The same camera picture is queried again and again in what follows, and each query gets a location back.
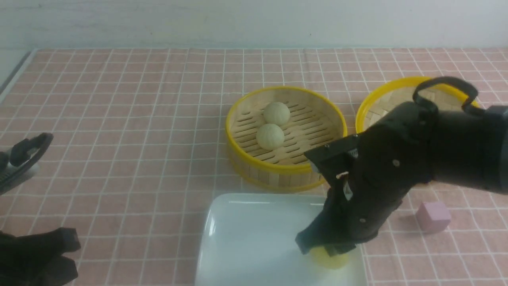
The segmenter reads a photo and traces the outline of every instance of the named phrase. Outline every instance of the white rectangular plate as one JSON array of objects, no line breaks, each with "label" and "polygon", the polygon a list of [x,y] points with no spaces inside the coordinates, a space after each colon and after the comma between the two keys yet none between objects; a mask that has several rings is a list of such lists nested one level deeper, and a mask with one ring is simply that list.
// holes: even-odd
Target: white rectangular plate
[{"label": "white rectangular plate", "polygon": [[323,197],[225,194],[206,221],[195,286],[366,286],[360,247],[327,270],[302,255],[296,234],[323,208]]}]

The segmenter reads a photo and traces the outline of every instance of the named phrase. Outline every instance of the pink block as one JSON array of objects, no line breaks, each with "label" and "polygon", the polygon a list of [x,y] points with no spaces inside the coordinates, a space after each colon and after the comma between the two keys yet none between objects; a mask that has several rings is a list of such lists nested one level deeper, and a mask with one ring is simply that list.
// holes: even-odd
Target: pink block
[{"label": "pink block", "polygon": [[416,212],[416,219],[424,232],[438,233],[446,229],[452,216],[443,202],[433,202],[422,203]]}]

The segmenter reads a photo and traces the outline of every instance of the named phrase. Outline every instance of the bamboo steamer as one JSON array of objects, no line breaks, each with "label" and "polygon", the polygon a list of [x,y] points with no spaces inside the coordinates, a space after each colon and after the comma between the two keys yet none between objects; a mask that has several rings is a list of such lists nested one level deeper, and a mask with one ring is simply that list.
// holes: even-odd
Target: bamboo steamer
[{"label": "bamboo steamer", "polygon": [[[374,90],[360,105],[356,115],[356,132],[365,131],[402,102],[412,101],[416,86],[429,79],[431,78],[425,76],[406,77],[390,81]],[[460,111],[462,103],[467,99],[463,92],[445,84],[422,90],[419,94],[433,101],[439,110],[447,111]]]},{"label": "bamboo steamer", "polygon": [[[266,122],[263,110],[270,102],[282,102],[291,112],[281,126],[284,144],[273,151],[262,149],[256,132]],[[303,155],[347,135],[344,116],[325,97],[297,87],[270,87],[238,100],[226,118],[228,156],[234,170],[258,186],[297,192],[315,188],[324,178],[312,171]]]}]

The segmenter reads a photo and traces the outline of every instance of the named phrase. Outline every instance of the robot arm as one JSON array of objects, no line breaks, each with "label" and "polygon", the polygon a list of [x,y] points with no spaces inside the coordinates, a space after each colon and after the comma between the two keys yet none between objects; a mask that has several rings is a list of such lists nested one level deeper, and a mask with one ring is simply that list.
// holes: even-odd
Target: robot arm
[{"label": "robot arm", "polygon": [[[419,91],[451,85],[468,96],[463,111],[439,111]],[[508,107],[472,105],[478,91],[454,77],[421,83],[365,132],[305,153],[330,184],[322,212],[296,237],[302,253],[346,253],[377,236],[416,184],[439,181],[508,194]]]}]

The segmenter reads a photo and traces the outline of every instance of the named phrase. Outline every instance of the pink checkered tablecloth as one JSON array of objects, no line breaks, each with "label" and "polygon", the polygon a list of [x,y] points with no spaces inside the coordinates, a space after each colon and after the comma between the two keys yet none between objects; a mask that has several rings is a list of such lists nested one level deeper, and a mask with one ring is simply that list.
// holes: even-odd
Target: pink checkered tablecloth
[{"label": "pink checkered tablecloth", "polygon": [[[75,227],[74,285],[193,285],[214,197],[262,192],[225,155],[223,125],[245,93],[296,85],[333,101],[354,132],[376,87],[414,75],[473,83],[508,103],[508,49],[40,50],[0,105],[3,149],[55,135],[35,178],[0,197],[15,235]],[[324,188],[305,192],[324,194]],[[422,235],[421,202],[441,200],[449,228]],[[364,245],[376,286],[508,284],[508,197],[442,184],[410,192]]]}]

